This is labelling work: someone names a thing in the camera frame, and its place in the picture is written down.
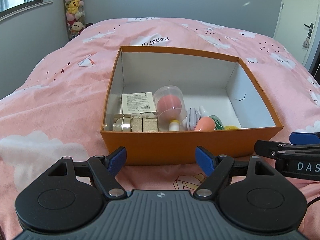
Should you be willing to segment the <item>small gold cardboard box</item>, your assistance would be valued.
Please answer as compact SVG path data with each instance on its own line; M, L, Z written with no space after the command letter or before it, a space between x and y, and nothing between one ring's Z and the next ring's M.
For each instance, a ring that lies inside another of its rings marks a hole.
M131 121L132 132L157 132L158 120L156 118L133 118Z

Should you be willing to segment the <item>white box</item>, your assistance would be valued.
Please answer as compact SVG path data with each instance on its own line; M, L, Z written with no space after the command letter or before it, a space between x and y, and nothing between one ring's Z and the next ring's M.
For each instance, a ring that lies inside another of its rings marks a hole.
M157 118L151 92L122 94L121 112L130 115L132 118Z

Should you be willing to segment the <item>small yellow plastic object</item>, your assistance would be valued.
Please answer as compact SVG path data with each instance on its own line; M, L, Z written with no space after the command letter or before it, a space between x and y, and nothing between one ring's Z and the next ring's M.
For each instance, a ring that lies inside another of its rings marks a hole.
M234 130L234 129L238 129L238 127L237 126L233 126L233 125L229 125L229 126L225 126L224 129L225 130L229 130L229 129Z

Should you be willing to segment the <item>small green labelled bottle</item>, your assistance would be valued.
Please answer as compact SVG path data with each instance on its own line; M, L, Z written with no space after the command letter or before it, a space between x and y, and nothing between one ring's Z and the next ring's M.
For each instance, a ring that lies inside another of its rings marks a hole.
M222 121L220 120L220 118L216 115L210 114L208 111L206 111L206 109L203 106L199 107L199 112L200 112L200 116L201 117L209 117L211 119L213 119L215 121L215 129L216 130L223 130L225 129Z

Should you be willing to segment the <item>pink cloud print duvet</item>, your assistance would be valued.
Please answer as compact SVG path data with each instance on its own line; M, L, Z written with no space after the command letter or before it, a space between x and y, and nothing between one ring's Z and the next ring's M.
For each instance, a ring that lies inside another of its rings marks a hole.
M98 22L35 66L1 100L1 239L20 232L17 195L64 156L106 154L100 127L112 67L121 46L169 46L238 56L275 107L288 142L292 132L319 131L319 84L274 39L183 18Z

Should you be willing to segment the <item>orange cardboard storage box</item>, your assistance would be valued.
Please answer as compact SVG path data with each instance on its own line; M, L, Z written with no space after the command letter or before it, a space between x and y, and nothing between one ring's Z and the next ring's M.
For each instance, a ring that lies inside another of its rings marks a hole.
M234 130L194 132L118 132L121 96L154 93L177 86L187 108L203 106ZM242 157L257 140L269 140L283 125L259 82L239 57L186 48L123 46L107 89L101 136L109 151L127 150L127 165L176 165L195 162L195 149Z

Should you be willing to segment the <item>orange egg shaped sponge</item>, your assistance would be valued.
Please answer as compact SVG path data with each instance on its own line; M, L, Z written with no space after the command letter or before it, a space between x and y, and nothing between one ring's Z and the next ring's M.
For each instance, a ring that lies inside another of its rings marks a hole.
M214 131L215 128L215 121L208 116L204 116L197 122L195 131Z

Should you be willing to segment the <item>red white mint tin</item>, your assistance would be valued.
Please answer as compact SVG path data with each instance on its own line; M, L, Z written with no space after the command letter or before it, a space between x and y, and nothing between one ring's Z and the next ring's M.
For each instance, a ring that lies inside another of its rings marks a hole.
M199 122L200 118L201 118L201 115L196 108L194 107L189 108L187 111L187 124L186 124L187 130L195 131L196 125Z

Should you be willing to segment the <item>small yellow capped bottle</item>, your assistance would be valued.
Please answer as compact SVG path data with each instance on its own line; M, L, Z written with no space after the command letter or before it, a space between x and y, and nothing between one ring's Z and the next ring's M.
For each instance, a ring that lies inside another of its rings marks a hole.
M171 120L169 124L169 132L178 132L180 130L180 122L176 119Z

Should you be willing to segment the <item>clear case with pink sponge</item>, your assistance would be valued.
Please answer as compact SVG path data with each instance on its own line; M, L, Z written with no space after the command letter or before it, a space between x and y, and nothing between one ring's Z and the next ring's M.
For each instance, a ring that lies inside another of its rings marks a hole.
M153 95L157 116L161 122L177 120L182 122L187 117L182 91L177 86L164 86Z

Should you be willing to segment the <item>plush toy column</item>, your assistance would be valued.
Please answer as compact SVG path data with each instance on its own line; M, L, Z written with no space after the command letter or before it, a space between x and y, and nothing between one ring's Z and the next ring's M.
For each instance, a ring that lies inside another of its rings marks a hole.
M68 37L79 36L86 27L83 0L64 0Z

